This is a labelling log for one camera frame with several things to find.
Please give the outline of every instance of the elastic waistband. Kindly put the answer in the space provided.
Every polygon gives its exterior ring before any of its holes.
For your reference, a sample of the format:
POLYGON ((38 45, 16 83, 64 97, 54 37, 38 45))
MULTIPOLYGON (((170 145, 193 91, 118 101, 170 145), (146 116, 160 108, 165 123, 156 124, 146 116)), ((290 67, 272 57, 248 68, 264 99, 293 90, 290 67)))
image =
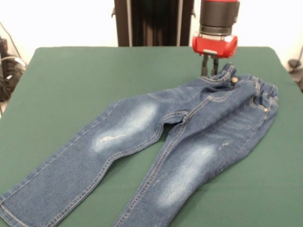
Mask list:
POLYGON ((210 76, 208 79, 214 82, 230 81, 230 80, 232 81, 232 78, 237 78, 238 81, 250 80, 255 83, 255 87, 258 93, 257 95, 265 92, 269 96, 273 97, 276 101, 278 101, 278 96, 277 96, 278 88, 275 85, 266 83, 260 78, 254 77, 250 74, 236 76, 236 72, 237 72, 237 67, 231 63, 227 63, 226 65, 224 65, 223 69, 219 74, 210 76))

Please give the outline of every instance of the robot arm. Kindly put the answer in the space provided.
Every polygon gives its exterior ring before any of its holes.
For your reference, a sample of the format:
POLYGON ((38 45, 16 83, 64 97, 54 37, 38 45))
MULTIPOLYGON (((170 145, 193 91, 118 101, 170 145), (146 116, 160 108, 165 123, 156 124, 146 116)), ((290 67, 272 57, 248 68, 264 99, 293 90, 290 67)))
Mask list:
POLYGON ((194 52, 203 55, 202 76, 207 76, 207 61, 214 60, 212 74, 217 74, 219 58, 229 58, 237 49, 238 38, 232 36, 239 0, 201 0, 199 35, 193 38, 194 52))

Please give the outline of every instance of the jeans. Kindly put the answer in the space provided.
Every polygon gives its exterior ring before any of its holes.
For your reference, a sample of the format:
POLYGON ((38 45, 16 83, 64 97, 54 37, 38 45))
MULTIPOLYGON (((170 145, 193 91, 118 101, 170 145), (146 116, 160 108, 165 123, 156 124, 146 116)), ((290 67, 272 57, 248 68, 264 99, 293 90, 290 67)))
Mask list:
POLYGON ((0 216, 14 227, 58 225, 116 159, 155 143, 163 125, 172 124, 149 172, 113 224, 168 226, 197 187, 252 151, 275 118, 277 88, 235 73, 227 64, 218 75, 112 103, 0 196, 0 216))

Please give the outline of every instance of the black cylinder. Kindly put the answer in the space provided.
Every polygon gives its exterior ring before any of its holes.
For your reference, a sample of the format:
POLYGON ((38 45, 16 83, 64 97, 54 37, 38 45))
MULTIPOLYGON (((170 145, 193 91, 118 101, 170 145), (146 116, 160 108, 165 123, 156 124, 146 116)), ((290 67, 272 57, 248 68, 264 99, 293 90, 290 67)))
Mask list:
POLYGON ((207 35, 230 35, 239 12, 238 1, 201 1, 200 32, 207 35))

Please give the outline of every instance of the green cloth surface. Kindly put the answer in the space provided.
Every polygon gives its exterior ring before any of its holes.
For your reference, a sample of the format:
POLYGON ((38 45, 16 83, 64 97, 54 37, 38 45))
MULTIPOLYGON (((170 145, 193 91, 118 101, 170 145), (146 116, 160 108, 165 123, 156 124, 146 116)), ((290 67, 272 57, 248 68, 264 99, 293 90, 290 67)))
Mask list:
MULTIPOLYGON (((190 47, 57 47, 36 50, 0 119, 0 194, 19 183, 115 100, 200 76, 190 47)), ((279 88, 277 118, 243 161, 200 187, 172 227, 303 226, 303 96, 266 47, 221 60, 279 88)), ((109 227, 165 140, 116 161, 60 227, 109 227)), ((7 224, 0 219, 0 227, 7 224)))

